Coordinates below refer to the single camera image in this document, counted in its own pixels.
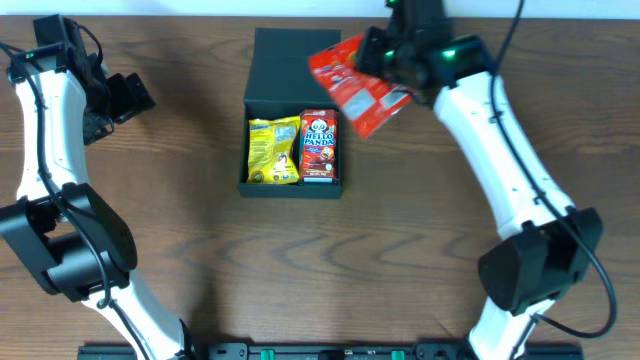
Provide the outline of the red Hello Panda box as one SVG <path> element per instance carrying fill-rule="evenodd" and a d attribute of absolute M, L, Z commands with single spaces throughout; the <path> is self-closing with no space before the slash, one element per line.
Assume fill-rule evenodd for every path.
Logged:
<path fill-rule="evenodd" d="M 301 114 L 299 174 L 305 183 L 336 183 L 338 113 L 305 110 Z"/>

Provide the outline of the yellow snack packet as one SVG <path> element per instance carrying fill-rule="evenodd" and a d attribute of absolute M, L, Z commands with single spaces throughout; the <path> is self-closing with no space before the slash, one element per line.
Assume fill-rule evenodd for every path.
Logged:
<path fill-rule="evenodd" d="M 299 116 L 275 120 L 253 119 L 249 124 L 248 177 L 250 184 L 285 185 L 299 180 L 292 159 L 301 125 Z"/>

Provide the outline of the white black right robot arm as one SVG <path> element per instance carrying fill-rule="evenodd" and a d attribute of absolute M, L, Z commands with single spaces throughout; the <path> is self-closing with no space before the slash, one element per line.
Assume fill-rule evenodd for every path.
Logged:
<path fill-rule="evenodd" d="M 598 268 L 603 224 L 549 175 L 519 125 L 501 57 L 476 35 L 455 37 L 440 1 L 389 0 L 356 69 L 426 104 L 464 153 L 493 213 L 498 244 L 478 261 L 487 300 L 467 342 L 477 359 L 519 359 L 548 310 Z"/>

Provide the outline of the red snack packet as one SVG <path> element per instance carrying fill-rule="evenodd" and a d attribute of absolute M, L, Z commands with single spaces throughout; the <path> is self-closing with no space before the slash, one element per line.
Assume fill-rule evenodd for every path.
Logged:
<path fill-rule="evenodd" d="M 316 82 L 363 139 L 370 137 L 411 98 L 401 85 L 391 85 L 355 69 L 356 55 L 364 39 L 356 35 L 314 55 L 308 64 Z"/>

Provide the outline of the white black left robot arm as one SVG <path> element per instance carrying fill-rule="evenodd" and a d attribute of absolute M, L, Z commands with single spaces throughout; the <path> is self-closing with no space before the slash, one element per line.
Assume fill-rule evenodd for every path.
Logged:
<path fill-rule="evenodd" d="M 153 295 L 137 270 L 124 220 L 91 187 L 86 148 L 150 110 L 137 74 L 110 74 L 90 31 L 62 15 L 36 19 L 36 47 L 3 45 L 23 114 L 24 165 L 16 201 L 1 211 L 1 235 L 48 294 L 97 311 L 128 341 L 123 359 L 194 359 L 186 324 Z"/>

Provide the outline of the dark green box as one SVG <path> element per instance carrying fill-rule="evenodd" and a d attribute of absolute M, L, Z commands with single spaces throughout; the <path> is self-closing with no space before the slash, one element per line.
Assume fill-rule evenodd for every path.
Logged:
<path fill-rule="evenodd" d="M 342 140 L 336 144 L 337 180 L 330 183 L 248 184 L 249 125 L 253 119 L 273 120 L 305 110 L 337 106 L 313 78 L 309 57 L 341 41 L 334 29 L 258 28 L 244 94 L 241 161 L 237 189 L 247 198 L 338 199 L 342 195 Z"/>

